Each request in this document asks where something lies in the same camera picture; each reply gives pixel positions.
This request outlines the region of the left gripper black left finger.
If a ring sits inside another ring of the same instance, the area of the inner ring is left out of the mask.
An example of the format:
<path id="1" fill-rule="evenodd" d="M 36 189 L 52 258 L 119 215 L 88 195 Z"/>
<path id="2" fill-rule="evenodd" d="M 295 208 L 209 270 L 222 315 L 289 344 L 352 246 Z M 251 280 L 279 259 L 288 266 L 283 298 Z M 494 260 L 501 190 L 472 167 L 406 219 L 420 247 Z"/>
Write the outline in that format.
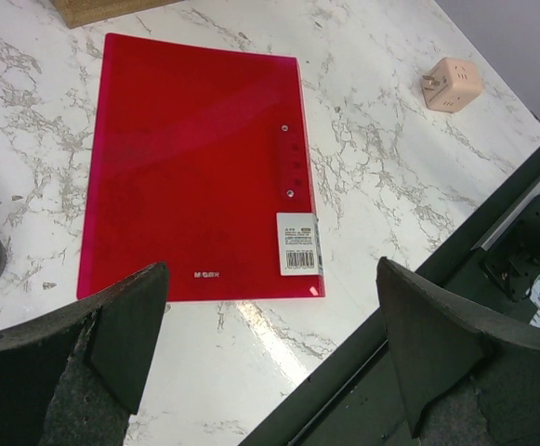
<path id="1" fill-rule="evenodd" d="M 155 263 L 0 330 L 0 445 L 121 445 L 138 412 L 165 313 Z"/>

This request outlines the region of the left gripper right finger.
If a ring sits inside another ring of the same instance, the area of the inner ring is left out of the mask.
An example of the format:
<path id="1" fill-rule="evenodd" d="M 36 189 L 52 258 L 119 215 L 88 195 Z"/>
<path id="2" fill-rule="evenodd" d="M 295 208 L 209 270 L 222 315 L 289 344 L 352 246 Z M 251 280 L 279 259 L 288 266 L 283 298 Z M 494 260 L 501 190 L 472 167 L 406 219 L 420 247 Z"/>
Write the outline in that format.
<path id="1" fill-rule="evenodd" d="M 385 257 L 376 285 L 412 437 L 423 445 L 540 445 L 540 328 Z"/>

